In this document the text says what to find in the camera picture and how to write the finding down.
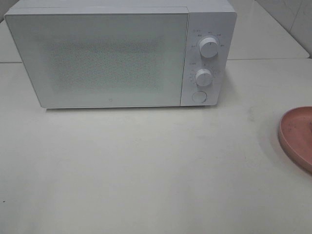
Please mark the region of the white microwave door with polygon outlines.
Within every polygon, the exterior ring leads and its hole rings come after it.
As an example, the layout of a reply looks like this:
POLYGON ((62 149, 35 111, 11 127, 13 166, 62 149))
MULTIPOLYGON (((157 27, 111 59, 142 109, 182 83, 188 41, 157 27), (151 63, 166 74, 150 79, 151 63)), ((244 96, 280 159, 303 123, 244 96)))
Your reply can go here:
POLYGON ((180 104, 187 12, 13 9, 5 21, 43 108, 180 104))

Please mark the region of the round white door button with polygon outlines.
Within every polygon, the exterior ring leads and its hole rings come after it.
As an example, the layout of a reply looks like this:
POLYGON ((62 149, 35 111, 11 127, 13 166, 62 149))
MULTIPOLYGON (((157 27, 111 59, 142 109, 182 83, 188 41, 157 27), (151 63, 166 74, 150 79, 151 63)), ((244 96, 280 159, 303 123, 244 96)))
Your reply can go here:
POLYGON ((195 92, 192 95, 192 100, 195 103, 204 103, 207 100, 207 94, 204 91, 195 92))

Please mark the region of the white microwave knob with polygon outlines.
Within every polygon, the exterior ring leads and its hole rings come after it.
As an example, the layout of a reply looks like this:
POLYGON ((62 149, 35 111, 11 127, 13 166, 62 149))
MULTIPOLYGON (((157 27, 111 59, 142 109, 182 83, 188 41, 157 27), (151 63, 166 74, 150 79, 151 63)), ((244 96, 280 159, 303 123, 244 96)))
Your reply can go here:
POLYGON ((202 57, 212 58, 218 53, 219 41, 215 36, 207 35, 199 41, 199 51, 202 57))
POLYGON ((195 81, 200 87, 209 86, 213 81, 213 74, 209 69, 200 69, 196 72, 195 81))

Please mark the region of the upper white microwave knob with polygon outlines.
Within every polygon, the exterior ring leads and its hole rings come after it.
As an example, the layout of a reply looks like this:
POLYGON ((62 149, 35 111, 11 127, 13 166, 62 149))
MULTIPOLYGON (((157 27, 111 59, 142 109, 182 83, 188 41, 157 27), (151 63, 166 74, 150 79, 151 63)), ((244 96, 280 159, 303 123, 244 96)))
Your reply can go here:
POLYGON ((199 41, 199 51, 202 57, 212 58, 218 53, 219 41, 215 36, 207 35, 199 41))

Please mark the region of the pink round plate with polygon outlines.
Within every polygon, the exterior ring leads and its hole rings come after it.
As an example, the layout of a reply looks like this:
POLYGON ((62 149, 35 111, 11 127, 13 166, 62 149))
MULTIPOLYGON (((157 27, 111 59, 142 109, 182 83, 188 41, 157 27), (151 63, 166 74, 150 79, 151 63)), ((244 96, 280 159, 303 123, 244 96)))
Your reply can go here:
POLYGON ((286 112, 278 126, 278 140, 285 154, 300 168, 312 172, 312 108, 286 112))

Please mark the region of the lower white microwave knob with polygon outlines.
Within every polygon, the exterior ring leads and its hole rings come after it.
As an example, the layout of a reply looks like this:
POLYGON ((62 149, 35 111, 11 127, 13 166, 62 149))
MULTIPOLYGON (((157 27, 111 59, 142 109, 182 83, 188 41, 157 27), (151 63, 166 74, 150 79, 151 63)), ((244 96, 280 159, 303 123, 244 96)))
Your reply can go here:
POLYGON ((200 87, 209 86, 213 81, 213 74, 209 69, 200 69, 196 72, 195 81, 200 87))

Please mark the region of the white microwave oven body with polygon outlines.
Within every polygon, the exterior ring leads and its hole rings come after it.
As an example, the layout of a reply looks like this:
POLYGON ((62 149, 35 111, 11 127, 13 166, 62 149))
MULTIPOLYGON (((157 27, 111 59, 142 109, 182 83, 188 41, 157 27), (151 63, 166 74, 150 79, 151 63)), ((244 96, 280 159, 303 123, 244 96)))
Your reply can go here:
POLYGON ((13 9, 64 9, 69 12, 115 14, 158 8, 188 13, 182 91, 178 106, 217 104, 237 18, 235 10, 226 0, 20 0, 8 12, 13 9), (207 35, 215 36, 219 41, 218 53, 212 58, 202 57, 199 51, 199 41, 207 35), (212 72, 214 78, 209 86, 196 84, 195 75, 200 69, 212 72), (198 91, 207 94, 204 103, 193 102, 192 95, 198 91))

